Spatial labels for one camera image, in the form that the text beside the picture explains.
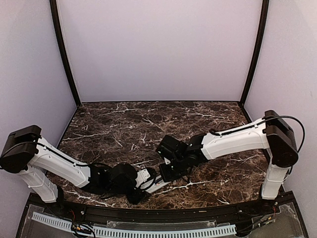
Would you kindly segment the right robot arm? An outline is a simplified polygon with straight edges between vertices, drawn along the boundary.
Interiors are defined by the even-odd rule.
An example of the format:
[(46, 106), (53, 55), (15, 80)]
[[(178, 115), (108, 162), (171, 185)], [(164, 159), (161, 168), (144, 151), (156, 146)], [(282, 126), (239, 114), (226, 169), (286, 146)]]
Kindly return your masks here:
[(191, 137), (188, 143), (166, 135), (156, 152), (164, 159), (160, 175), (164, 182), (188, 175), (189, 169), (216, 158), (248, 150), (269, 150), (269, 166), (262, 184), (261, 198), (253, 203), (253, 211), (263, 215), (272, 207), (287, 175), (299, 160), (302, 145), (296, 144), (292, 127), (285, 121), (292, 116), (280, 116), (274, 110), (264, 117), (229, 130), (203, 133)]

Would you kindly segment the white remote control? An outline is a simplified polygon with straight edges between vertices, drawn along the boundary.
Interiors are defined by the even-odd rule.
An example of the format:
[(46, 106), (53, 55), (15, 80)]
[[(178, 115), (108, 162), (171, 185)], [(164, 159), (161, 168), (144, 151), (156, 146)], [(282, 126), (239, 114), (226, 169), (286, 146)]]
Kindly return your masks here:
[(158, 180), (156, 180), (154, 182), (154, 184), (150, 188), (148, 188), (146, 190), (146, 192), (152, 194), (152, 193), (156, 192), (157, 190), (167, 186), (169, 183), (170, 183), (170, 181), (169, 182), (165, 182), (162, 178), (159, 178)]

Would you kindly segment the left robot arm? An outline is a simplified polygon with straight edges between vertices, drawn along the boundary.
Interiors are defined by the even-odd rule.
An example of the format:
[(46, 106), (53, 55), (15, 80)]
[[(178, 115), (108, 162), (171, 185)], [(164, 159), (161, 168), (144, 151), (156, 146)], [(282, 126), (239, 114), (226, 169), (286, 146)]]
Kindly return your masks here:
[(148, 195), (156, 178), (150, 168), (140, 171), (130, 164), (114, 167), (103, 163), (86, 164), (57, 150), (41, 136), (41, 128), (32, 125), (9, 134), (0, 167), (17, 174), (59, 216), (66, 216), (70, 206), (63, 200), (62, 189), (51, 182), (44, 171), (49, 171), (91, 194), (115, 196), (124, 194), (132, 204)]

